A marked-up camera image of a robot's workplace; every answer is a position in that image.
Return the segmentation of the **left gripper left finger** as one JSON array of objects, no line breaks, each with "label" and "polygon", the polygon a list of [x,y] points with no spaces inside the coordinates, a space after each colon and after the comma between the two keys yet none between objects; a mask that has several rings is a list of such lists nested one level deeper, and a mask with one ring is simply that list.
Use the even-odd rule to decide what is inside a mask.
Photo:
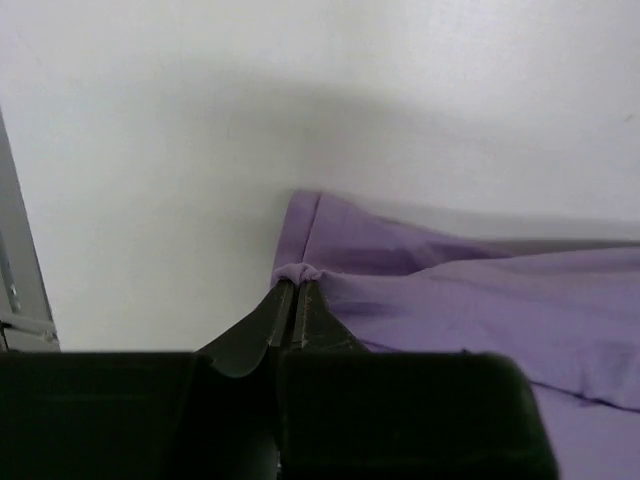
[{"label": "left gripper left finger", "polygon": [[275,479],[273,359],[295,307],[277,284],[197,351],[5,353],[5,479]]}]

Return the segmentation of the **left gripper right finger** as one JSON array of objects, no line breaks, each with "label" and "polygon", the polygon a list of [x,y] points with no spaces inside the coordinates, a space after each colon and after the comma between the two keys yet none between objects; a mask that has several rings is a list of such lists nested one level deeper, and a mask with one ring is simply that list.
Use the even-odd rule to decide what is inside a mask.
[{"label": "left gripper right finger", "polygon": [[372,353],[302,284],[277,369],[285,479],[556,479],[533,391],[509,358]]}]

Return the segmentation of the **purple t shirt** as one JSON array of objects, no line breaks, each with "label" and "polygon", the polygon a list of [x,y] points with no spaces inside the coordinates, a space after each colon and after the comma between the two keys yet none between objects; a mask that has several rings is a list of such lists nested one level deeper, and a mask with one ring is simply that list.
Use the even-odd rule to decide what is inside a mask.
[{"label": "purple t shirt", "polygon": [[272,277],[317,281],[376,352],[495,352],[532,382],[565,479],[639,475],[639,251],[517,254],[291,197]]}]

